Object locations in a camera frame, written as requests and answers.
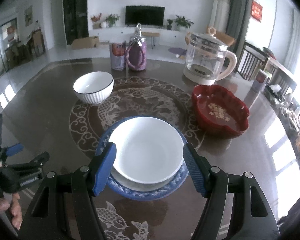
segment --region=blue decorative plate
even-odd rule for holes
[[[137,116],[133,116],[133,117],[127,117],[127,118],[124,118],[124,119],[120,120],[119,122],[113,124],[112,126],[110,126],[108,128],[108,130],[106,130],[105,133],[101,136],[98,147],[95,152],[95,155],[100,155],[102,153],[103,149],[105,148],[106,144],[108,143],[110,135],[112,134],[114,129],[119,124],[121,124],[129,119],[141,117],[141,116],[145,116],[145,115],[137,115]],[[183,142],[187,143],[187,141],[186,141],[185,137],[182,135],[182,133],[178,129],[176,129],[176,130],[182,137]],[[113,177],[112,174],[110,174],[107,184],[114,192],[116,192],[126,198],[130,198],[133,200],[139,200],[139,201],[150,201],[150,200],[164,198],[164,197],[170,195],[172,192],[176,191],[182,185],[182,183],[185,181],[188,174],[189,174],[189,171],[187,169],[186,163],[183,162],[180,169],[177,171],[177,173],[174,175],[174,177],[171,179],[171,181],[156,190],[137,191],[137,190],[127,188],[124,185],[120,184]]]

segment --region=white cabinet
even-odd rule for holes
[[[156,38],[156,44],[186,49],[186,32],[170,31],[156,28],[142,28],[142,30],[144,32],[160,33],[160,37]],[[112,27],[90,30],[89,36],[99,36],[100,41],[129,42],[130,37],[134,34],[134,31],[134,27]],[[150,37],[147,37],[147,43],[150,43],[150,41]]]
[[[99,36],[100,41],[123,42],[129,41],[130,36],[134,34],[134,28],[105,28],[89,31],[89,36]]]
[[[162,30],[160,35],[160,45],[186,48],[185,36],[186,32],[177,32]]]

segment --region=white ceramic bowl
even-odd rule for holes
[[[113,76],[110,73],[96,71],[78,78],[73,84],[73,90],[81,101],[99,104],[111,94],[113,84]]]
[[[109,138],[117,147],[113,167],[125,178],[154,184],[171,178],[183,163],[183,141],[167,122],[148,116],[120,124]]]

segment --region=human hand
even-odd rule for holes
[[[21,206],[18,202],[18,199],[20,199],[18,193],[12,194],[11,204],[5,198],[0,198],[0,213],[10,208],[10,212],[13,216],[11,223],[16,229],[19,230],[22,223],[22,213],[21,213]]]

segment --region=glass kettle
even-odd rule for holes
[[[216,29],[208,28],[208,34],[189,33],[190,42],[183,74],[193,82],[212,85],[228,76],[237,64],[237,57],[227,50],[228,46],[214,35]],[[225,58],[230,60],[226,70],[220,73]]]

